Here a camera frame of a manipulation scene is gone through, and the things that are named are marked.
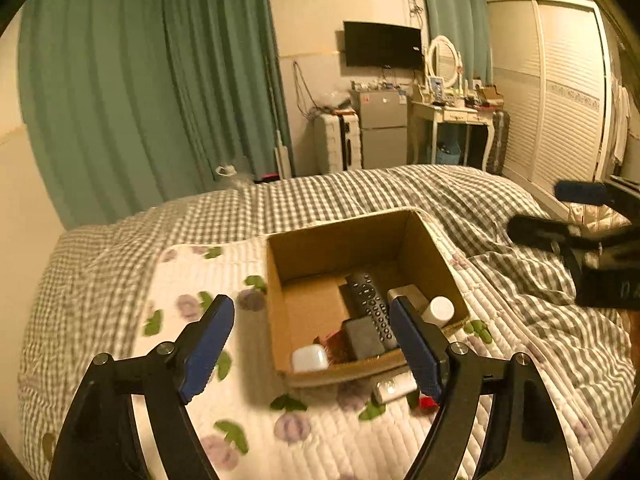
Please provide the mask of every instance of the television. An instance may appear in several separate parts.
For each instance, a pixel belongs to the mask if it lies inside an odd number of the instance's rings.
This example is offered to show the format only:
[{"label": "television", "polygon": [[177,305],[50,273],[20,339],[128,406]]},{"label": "television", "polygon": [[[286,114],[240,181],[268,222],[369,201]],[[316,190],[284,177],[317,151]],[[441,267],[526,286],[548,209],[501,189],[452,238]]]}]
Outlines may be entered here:
[{"label": "television", "polygon": [[344,22],[344,50],[347,66],[421,70],[424,65],[419,28]]}]

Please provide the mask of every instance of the white suitcase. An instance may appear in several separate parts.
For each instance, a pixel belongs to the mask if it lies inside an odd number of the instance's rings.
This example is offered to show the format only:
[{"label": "white suitcase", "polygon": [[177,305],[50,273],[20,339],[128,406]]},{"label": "white suitcase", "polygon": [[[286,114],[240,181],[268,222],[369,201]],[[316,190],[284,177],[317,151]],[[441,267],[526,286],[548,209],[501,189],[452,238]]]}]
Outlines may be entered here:
[{"label": "white suitcase", "polygon": [[360,124],[355,114],[320,114],[314,120],[316,159],[320,173],[360,170]]}]

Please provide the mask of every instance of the white wardrobe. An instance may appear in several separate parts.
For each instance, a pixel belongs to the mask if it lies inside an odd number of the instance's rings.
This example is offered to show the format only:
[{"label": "white wardrobe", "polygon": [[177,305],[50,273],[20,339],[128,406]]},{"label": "white wardrobe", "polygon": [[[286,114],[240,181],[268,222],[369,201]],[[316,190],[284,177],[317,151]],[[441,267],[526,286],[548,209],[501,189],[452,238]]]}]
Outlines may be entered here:
[{"label": "white wardrobe", "polygon": [[599,180],[609,141],[610,61],[587,0],[491,0],[494,82],[511,115],[504,176],[566,217],[561,179]]}]

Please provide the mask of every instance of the curtain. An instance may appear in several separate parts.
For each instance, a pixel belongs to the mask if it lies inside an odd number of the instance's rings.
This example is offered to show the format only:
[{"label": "curtain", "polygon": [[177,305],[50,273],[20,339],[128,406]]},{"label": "curtain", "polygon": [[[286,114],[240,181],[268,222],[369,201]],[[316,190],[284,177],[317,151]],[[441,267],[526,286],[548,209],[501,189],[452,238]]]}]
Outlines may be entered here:
[{"label": "curtain", "polygon": [[258,178],[275,172],[275,125],[289,136],[267,0],[28,0],[23,12],[22,113],[65,227],[214,189],[215,168],[241,157]]},{"label": "curtain", "polygon": [[464,78],[471,86],[474,72],[492,81],[491,47],[486,0],[425,0],[432,38],[447,36],[462,54]]}]

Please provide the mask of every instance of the checkered bedding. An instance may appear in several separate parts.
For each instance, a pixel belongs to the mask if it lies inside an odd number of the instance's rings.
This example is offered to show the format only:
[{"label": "checkered bedding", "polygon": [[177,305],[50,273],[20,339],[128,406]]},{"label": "checkered bedding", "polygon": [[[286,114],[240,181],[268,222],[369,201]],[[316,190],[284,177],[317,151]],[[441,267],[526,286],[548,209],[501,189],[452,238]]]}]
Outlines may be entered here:
[{"label": "checkered bedding", "polygon": [[131,355],[156,263],[174,244],[213,244],[400,206],[420,208],[508,308],[565,364],[608,440],[630,409],[629,341],[614,311],[574,305],[572,280],[551,254],[514,247],[506,221],[542,215],[514,183],[457,166],[407,166],[297,178],[169,202],[60,239],[31,314],[19,375],[24,457],[46,478],[58,434],[93,355]]}]

